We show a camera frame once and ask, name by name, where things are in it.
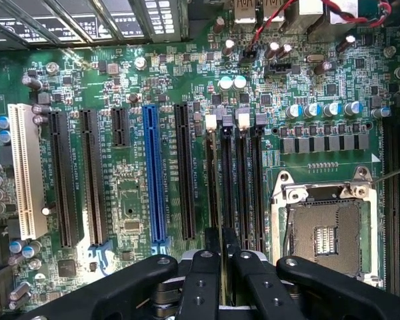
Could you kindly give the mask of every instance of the pci slot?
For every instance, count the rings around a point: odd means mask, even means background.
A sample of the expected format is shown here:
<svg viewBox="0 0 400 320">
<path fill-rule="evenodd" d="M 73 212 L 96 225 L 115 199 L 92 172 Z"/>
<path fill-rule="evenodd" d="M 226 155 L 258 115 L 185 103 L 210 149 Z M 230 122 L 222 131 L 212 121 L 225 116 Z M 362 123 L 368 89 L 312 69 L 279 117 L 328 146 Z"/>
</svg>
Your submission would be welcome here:
<svg viewBox="0 0 400 320">
<path fill-rule="evenodd" d="M 142 107 L 145 156 L 147 162 L 147 181 L 149 213 L 151 219 L 151 242 L 166 241 L 166 215 L 163 189 L 163 164 L 161 162 L 159 110 L 155 105 Z"/>
<path fill-rule="evenodd" d="M 7 108 L 21 239 L 37 239 L 47 232 L 46 217 L 41 214 L 45 196 L 39 128 L 33 123 L 30 105 L 8 105 Z"/>
<path fill-rule="evenodd" d="M 179 194 L 181 200 L 182 236 L 184 240 L 195 238 L 193 163 L 191 159 L 191 140 L 188 118 L 187 104 L 175 105 Z"/>
<path fill-rule="evenodd" d="M 49 136 L 59 238 L 62 248 L 71 248 L 79 242 L 79 232 L 66 113 L 50 112 Z"/>
<path fill-rule="evenodd" d="M 90 109 L 80 110 L 79 114 L 89 236 L 91 245 L 99 246 L 107 242 L 108 229 L 98 116 Z"/>
<path fill-rule="evenodd" d="M 113 130 L 113 146 L 116 148 L 130 145 L 129 115 L 125 108 L 111 109 L 111 125 Z"/>
<path fill-rule="evenodd" d="M 237 129 L 235 138 L 235 152 L 237 155 L 237 176 L 239 195 L 239 221 L 241 248 L 249 249 L 250 217 L 249 217 L 249 177 L 247 172 L 247 138 L 246 132 Z"/>
</svg>

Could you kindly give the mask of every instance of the green circuit board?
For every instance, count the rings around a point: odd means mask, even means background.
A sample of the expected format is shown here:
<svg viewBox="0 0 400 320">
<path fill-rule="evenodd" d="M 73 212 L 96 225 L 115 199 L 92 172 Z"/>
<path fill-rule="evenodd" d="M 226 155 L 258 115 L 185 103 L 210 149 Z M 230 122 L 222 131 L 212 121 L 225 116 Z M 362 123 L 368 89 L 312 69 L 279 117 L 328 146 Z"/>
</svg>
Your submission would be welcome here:
<svg viewBox="0 0 400 320">
<path fill-rule="evenodd" d="M 204 228 L 210 226 L 209 200 L 207 196 L 207 172 L 205 158 L 204 117 L 214 109 L 226 109 L 233 115 L 240 107 L 250 108 L 251 121 L 257 113 L 266 113 L 268 124 L 262 140 L 263 160 L 263 200 L 265 204 L 265 238 L 267 257 L 272 261 L 270 197 L 277 176 L 281 170 L 290 172 L 297 183 L 318 183 L 330 181 L 350 181 L 359 165 L 366 166 L 374 178 L 383 174 L 383 130 L 380 121 L 370 115 L 370 98 L 382 97 L 382 105 L 390 105 L 394 93 L 392 85 L 400 81 L 393 70 L 400 64 L 400 52 L 387 58 L 383 48 L 398 43 L 400 48 L 400 28 L 370 29 L 355 31 L 356 46 L 344 54 L 335 52 L 335 44 L 308 44 L 304 36 L 282 37 L 279 34 L 264 33 L 261 45 L 270 40 L 290 43 L 293 51 L 285 62 L 296 66 L 296 71 L 288 75 L 264 80 L 263 69 L 266 62 L 258 58 L 254 63 L 240 66 L 238 52 L 251 39 L 246 34 L 230 34 L 229 29 L 215 35 L 208 27 L 198 39 L 187 43 L 161 45 L 103 47 L 89 49 L 62 49 L 0 53 L 0 115 L 7 114 L 10 103 L 30 103 L 30 89 L 21 84 L 22 76 L 28 70 L 36 70 L 37 78 L 48 84 L 51 106 L 65 112 L 69 118 L 69 139 L 74 182 L 77 216 L 82 221 L 84 238 L 70 249 L 62 249 L 59 242 L 57 218 L 48 217 L 49 232 L 39 241 L 43 248 L 38 258 L 42 261 L 39 270 L 28 268 L 28 261 L 14 269 L 15 283 L 28 281 L 32 286 L 32 297 L 26 304 L 27 310 L 71 292 L 83 285 L 98 280 L 106 274 L 136 263 L 151 254 L 165 253 L 180 259 L 190 249 L 204 247 Z M 222 57 L 224 40 L 236 39 L 235 54 Z M 312 73 L 314 64 L 306 63 L 305 57 L 323 54 L 335 63 L 333 71 L 322 76 Z M 134 59 L 144 57 L 147 68 L 138 71 Z M 49 76 L 45 72 L 47 63 L 56 62 L 60 67 L 58 75 Z M 99 72 L 102 61 L 116 63 L 117 74 Z M 221 93 L 219 80 L 224 76 L 242 75 L 247 79 L 243 93 L 249 95 L 248 103 L 240 102 L 240 92 L 229 90 Z M 138 93 L 141 97 L 136 104 L 130 103 L 128 95 Z M 214 95 L 221 95 L 222 101 L 212 101 Z M 185 241 L 182 236 L 180 190 L 178 178 L 177 144 L 175 135 L 174 104 L 188 102 L 190 107 L 191 151 L 194 176 L 194 202 L 196 212 L 196 235 L 194 240 Z M 200 102 L 202 134 L 196 135 L 193 126 L 193 102 Z M 285 108 L 294 103 L 328 104 L 360 101 L 363 111 L 358 116 L 346 118 L 341 113 L 332 120 L 322 117 L 313 119 L 297 118 L 288 120 Z M 159 106 L 159 126 L 163 159 L 163 181 L 165 192 L 166 228 L 168 240 L 160 246 L 151 244 L 149 197 L 147 192 L 147 170 L 145 164 L 145 142 L 142 122 L 142 106 Z M 113 148 L 110 109 L 123 107 L 129 113 L 130 147 Z M 106 251 L 108 266 L 104 270 L 91 270 L 95 263 L 89 256 L 89 230 L 87 228 L 85 186 L 83 178 L 83 156 L 79 132 L 79 110 L 91 109 L 98 112 L 99 136 L 101 141 L 102 170 L 105 185 L 105 206 L 110 247 Z M 364 150 L 315 152 L 306 154 L 283 154 L 281 152 L 282 127 L 294 135 L 297 126 L 310 125 L 324 127 L 330 125 L 336 130 L 338 125 L 346 127 L 359 124 L 360 130 L 369 135 L 369 146 Z M 54 201 L 54 184 L 51 162 L 51 148 L 46 125 L 41 130 L 41 163 L 45 186 L 46 203 Z M 5 171 L 5 203 L 16 204 L 15 182 Z M 370 251 L 376 251 L 379 286 L 384 287 L 385 278 L 385 223 L 383 218 L 383 185 L 377 185 L 377 221 L 373 232 L 378 234 L 378 242 L 370 241 L 370 219 L 367 214 L 361 219 L 361 247 L 366 260 L 365 272 L 370 270 Z M 6 217 L 15 215 L 6 213 Z M 76 273 L 73 277 L 60 277 L 58 261 L 73 260 Z"/>
</svg>

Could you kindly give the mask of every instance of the chip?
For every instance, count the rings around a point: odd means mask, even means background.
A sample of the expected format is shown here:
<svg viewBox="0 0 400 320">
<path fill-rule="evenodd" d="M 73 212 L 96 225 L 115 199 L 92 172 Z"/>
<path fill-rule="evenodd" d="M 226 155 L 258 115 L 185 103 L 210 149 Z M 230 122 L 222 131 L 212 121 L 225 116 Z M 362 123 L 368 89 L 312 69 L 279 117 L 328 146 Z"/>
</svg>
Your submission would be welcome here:
<svg viewBox="0 0 400 320">
<path fill-rule="evenodd" d="M 75 261 L 72 259 L 58 261 L 58 276 L 61 278 L 72 278 L 76 275 Z"/>
</svg>

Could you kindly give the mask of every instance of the black ram slot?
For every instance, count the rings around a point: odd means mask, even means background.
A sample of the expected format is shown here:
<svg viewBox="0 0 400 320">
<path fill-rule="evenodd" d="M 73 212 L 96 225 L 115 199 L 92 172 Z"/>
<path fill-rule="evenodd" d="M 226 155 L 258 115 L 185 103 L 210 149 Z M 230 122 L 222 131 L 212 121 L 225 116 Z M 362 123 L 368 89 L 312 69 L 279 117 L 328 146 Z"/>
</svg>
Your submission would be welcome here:
<svg viewBox="0 0 400 320">
<path fill-rule="evenodd" d="M 98 118 L 95 110 L 80 110 L 81 146 L 85 174 L 86 208 L 91 245 L 108 240 Z"/>
<path fill-rule="evenodd" d="M 50 112 L 48 118 L 59 239 L 62 248 L 72 248 L 80 238 L 75 206 L 68 119 L 65 113 L 58 111 Z"/>
<path fill-rule="evenodd" d="M 113 146 L 116 148 L 130 145 L 129 116 L 125 108 L 111 109 L 111 124 L 113 127 Z"/>
<path fill-rule="evenodd" d="M 188 118 L 187 104 L 175 105 L 179 194 L 181 199 L 182 233 L 184 240 L 195 238 L 193 163 L 191 158 L 191 139 Z"/>
<path fill-rule="evenodd" d="M 255 210 L 256 250 L 265 252 L 265 228 L 263 205 L 262 127 L 251 128 L 252 168 L 253 168 L 253 208 Z"/>
</svg>

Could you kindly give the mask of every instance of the motherboard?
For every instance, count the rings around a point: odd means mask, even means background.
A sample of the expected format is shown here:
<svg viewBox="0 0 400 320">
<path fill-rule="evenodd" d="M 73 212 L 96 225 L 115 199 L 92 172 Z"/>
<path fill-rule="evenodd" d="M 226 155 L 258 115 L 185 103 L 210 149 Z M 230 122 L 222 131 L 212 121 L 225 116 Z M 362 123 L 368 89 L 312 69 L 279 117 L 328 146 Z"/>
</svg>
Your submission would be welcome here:
<svg viewBox="0 0 400 320">
<path fill-rule="evenodd" d="M 344 50 L 267 30 L 252 59 L 253 35 L 218 20 L 185 43 L 0 53 L 1 234 L 30 292 L 10 309 L 220 226 L 385 288 L 384 184 L 346 188 L 383 175 L 400 27 Z"/>
</svg>

